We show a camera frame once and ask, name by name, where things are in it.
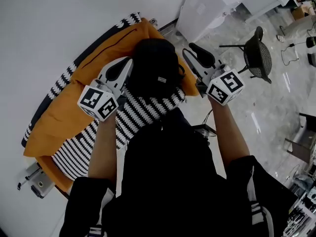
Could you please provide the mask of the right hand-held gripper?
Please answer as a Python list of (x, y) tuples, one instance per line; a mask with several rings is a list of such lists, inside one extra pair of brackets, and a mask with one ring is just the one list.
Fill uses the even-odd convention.
[(198, 77), (196, 87), (202, 97), (207, 95), (224, 106), (240, 95), (245, 84), (236, 69), (231, 69), (227, 64), (214, 69), (215, 57), (212, 53), (195, 43), (189, 43), (189, 48), (196, 55), (186, 48), (182, 50), (182, 54)]

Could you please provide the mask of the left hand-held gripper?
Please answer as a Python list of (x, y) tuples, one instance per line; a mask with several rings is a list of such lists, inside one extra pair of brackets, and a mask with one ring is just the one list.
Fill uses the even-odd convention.
[(123, 87), (129, 79), (133, 64), (131, 57), (121, 57), (108, 63), (99, 76), (84, 87), (77, 105), (99, 121), (105, 121), (114, 111), (122, 109), (127, 101)]

